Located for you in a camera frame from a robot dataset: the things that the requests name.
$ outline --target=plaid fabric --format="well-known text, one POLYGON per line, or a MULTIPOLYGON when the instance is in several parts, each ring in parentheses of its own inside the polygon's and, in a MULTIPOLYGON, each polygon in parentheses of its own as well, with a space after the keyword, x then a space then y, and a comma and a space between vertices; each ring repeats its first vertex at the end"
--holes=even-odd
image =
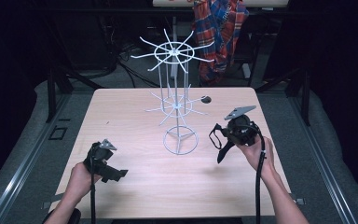
POLYGON ((241 0, 195 0, 193 29, 199 46, 200 57, 213 60, 200 62, 200 83, 205 86, 220 81, 229 63, 232 63, 241 25, 249 15, 241 0))

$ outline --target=light wood tabletop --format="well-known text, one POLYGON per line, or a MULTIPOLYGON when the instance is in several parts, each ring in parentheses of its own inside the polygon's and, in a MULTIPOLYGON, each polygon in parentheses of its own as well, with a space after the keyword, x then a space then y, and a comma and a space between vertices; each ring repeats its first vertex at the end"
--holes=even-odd
MULTIPOLYGON (((159 125, 166 115, 161 110, 146 112, 160 108, 160 100, 152 92, 159 95, 160 89, 94 92, 57 194, 64 192, 72 167, 87 157, 92 143, 107 138, 117 148, 108 165, 129 171, 119 182, 97 182, 97 218, 255 216, 255 170, 236 147, 218 164, 218 150, 209 138, 216 123, 227 125, 224 117, 232 109, 247 105, 256 106, 246 115, 264 136, 271 138, 255 91, 251 88, 189 90, 190 100, 208 95, 212 101, 209 104, 197 101, 191 107, 206 114, 191 112, 185 116, 186 125, 199 138, 197 147, 185 155, 175 155, 164 147, 163 136, 176 125, 176 118, 168 118, 159 125)), ((218 136, 224 145, 227 139, 222 134, 218 136)), ((192 141, 186 139, 181 148, 186 150, 192 141)), ((275 167, 289 189, 278 154, 275 167)), ((83 218, 90 217, 90 196, 85 196, 77 208, 83 218)), ((261 215, 274 215, 263 183, 261 215)))
MULTIPOLYGON (((288 0, 245 0, 247 7, 286 7, 288 0)), ((153 0, 154 7, 193 7, 191 0, 153 0)))

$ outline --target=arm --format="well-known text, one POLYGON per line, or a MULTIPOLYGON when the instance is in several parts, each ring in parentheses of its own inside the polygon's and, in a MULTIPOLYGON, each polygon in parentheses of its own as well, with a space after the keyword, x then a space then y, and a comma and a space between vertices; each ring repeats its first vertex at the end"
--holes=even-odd
POLYGON ((66 224, 71 217, 76 205, 81 199, 90 191, 91 175, 83 162, 80 162, 72 168, 71 177, 69 178, 68 186, 58 203, 57 207, 51 213, 45 223, 66 224))
MULTIPOLYGON (((266 158, 261 172, 261 179, 266 185, 271 197, 277 223, 309 223, 293 202, 293 199, 284 187, 280 175, 275 170, 271 140, 265 137, 264 141, 266 143, 266 158)), ((261 152, 260 137, 257 136, 255 143, 250 147, 237 147, 245 155, 251 166, 256 169, 261 152)))

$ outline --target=rotating display stand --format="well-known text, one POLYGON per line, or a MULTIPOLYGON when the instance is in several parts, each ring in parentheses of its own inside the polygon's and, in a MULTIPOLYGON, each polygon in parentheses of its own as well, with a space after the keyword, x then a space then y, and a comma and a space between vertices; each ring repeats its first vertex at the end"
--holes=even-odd
POLYGON ((193 32, 188 36, 188 38, 184 42, 178 41, 171 41, 168 38, 167 32, 164 30, 164 34, 167 38, 167 42, 162 43, 160 45, 155 45, 150 43, 144 39, 141 40, 148 45, 153 46, 154 52, 139 56, 133 56, 132 58, 139 59, 149 56, 154 56, 157 59, 157 64, 147 71, 152 72, 158 69, 158 76, 159 76, 159 86, 160 86, 160 96, 156 95, 155 93, 151 93, 153 96, 157 97, 161 103, 159 108, 149 109, 146 110, 148 112, 151 111, 162 111, 165 114, 165 118, 159 125, 162 125, 168 118, 176 119, 176 125, 171 127, 166 131, 163 137, 163 143, 165 148, 167 148, 171 153, 176 155, 185 155, 187 153, 192 152, 199 142, 199 138, 197 133, 187 126, 185 121, 185 116, 190 112, 195 112, 201 115, 205 115, 205 113, 201 113, 197 110, 193 109, 193 103, 204 99, 206 96, 203 96, 196 100, 190 100, 188 98, 188 92, 190 90, 190 85, 188 84, 188 63, 193 60, 199 60, 204 62, 212 62, 213 60, 205 60, 195 56, 196 49, 203 49, 210 47, 213 43, 192 48, 186 42, 187 40, 193 35, 193 32), (161 66, 165 64, 166 66, 166 80, 167 80, 167 93, 164 95, 164 90, 162 87, 162 79, 161 79, 161 66), (178 93, 178 82, 177 82, 177 75, 178 75, 178 65, 184 71, 184 87, 183 92, 178 93), (172 67, 173 71, 173 81, 174 87, 171 88, 169 83, 169 66, 172 67), (190 148, 182 148, 183 141, 193 141, 192 147, 190 148))

